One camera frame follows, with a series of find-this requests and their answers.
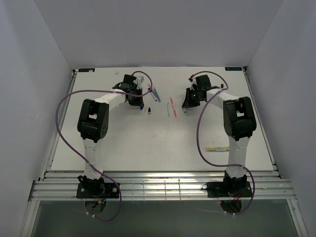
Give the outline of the pink highlighter pen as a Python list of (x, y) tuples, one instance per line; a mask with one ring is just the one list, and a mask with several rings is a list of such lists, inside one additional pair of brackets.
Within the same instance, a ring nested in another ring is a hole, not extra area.
[(172, 110), (173, 110), (174, 116), (175, 116), (175, 118), (177, 118), (177, 113), (176, 113), (176, 109), (175, 109), (175, 105), (174, 105), (172, 97), (170, 97), (170, 103), (171, 103), (171, 106), (172, 106)]

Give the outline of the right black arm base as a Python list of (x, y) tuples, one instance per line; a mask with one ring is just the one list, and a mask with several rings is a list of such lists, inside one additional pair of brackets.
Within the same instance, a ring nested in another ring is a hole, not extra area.
[(202, 186), (201, 189), (207, 191), (209, 198), (252, 197), (253, 192), (246, 175), (239, 178), (231, 178), (226, 171), (224, 174), (223, 181), (207, 182)]

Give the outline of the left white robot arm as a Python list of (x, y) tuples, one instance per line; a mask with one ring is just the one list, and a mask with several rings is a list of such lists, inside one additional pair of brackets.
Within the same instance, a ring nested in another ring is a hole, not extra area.
[(83, 175), (79, 176), (79, 182), (82, 184), (90, 182), (87, 190), (93, 197), (100, 197), (105, 191), (104, 184), (99, 182), (100, 173), (103, 172), (100, 146), (109, 129), (109, 113), (125, 102), (131, 106), (143, 107), (141, 96), (143, 82), (142, 76), (125, 75), (123, 82), (116, 84), (110, 93), (97, 99), (83, 101), (77, 129), (88, 162), (85, 164)]

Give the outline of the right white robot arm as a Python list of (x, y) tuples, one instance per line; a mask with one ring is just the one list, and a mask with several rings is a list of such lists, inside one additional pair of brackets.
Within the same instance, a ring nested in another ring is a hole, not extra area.
[(194, 74), (189, 81), (191, 85), (186, 89), (182, 108), (194, 108), (201, 102), (206, 103), (197, 122), (197, 145), (200, 122), (207, 105), (213, 104), (223, 112), (224, 131), (229, 138), (228, 164), (222, 165), (225, 168), (223, 190), (225, 194), (235, 196), (241, 190), (240, 183), (247, 181), (247, 146), (257, 128), (251, 99), (247, 96), (237, 97), (228, 94), (228, 83), (224, 79), (220, 87), (212, 86), (208, 75)]

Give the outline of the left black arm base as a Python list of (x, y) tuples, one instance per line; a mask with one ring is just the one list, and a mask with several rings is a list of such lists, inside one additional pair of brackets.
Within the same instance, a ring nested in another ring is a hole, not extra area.
[(116, 184), (105, 182), (103, 178), (89, 179), (86, 176), (78, 177), (79, 184), (76, 198), (119, 198), (119, 189)]

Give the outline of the blue pen in cluster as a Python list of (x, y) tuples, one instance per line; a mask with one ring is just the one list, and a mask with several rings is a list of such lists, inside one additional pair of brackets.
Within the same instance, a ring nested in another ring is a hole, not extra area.
[(160, 98), (160, 96), (159, 96), (159, 94), (158, 94), (158, 91), (156, 90), (156, 88), (153, 86), (153, 92), (154, 92), (154, 94), (156, 95), (156, 99), (157, 99), (157, 101), (160, 103), (161, 102), (161, 98)]

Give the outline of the blue cap marker in cluster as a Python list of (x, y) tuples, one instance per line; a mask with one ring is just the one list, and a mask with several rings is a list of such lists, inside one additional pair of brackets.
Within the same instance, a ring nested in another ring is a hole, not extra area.
[(154, 93), (152, 92), (152, 90), (150, 88), (148, 88), (148, 91), (151, 94), (151, 96), (153, 97), (154, 101), (158, 101), (157, 97), (154, 95)]

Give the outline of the right blue corner label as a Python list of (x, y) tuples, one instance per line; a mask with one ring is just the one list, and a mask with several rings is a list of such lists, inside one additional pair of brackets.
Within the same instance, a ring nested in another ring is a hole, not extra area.
[(226, 71), (242, 71), (242, 67), (225, 67)]

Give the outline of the blue corner label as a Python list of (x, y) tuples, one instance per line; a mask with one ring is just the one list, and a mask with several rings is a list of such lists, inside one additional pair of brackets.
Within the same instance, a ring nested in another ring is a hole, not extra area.
[(80, 68), (78, 69), (79, 73), (90, 73), (95, 72), (95, 68)]
[(242, 67), (225, 67), (226, 71), (242, 71)]

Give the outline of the yellow highlighter near front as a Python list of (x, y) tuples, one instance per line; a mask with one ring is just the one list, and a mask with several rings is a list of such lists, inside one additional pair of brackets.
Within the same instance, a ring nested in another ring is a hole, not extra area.
[(207, 152), (228, 152), (229, 146), (205, 147), (204, 150)]

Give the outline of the left blue corner label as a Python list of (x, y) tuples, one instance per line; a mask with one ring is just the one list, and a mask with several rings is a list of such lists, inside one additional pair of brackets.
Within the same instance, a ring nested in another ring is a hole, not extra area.
[(79, 73), (90, 73), (95, 72), (95, 68), (80, 68), (78, 69)]

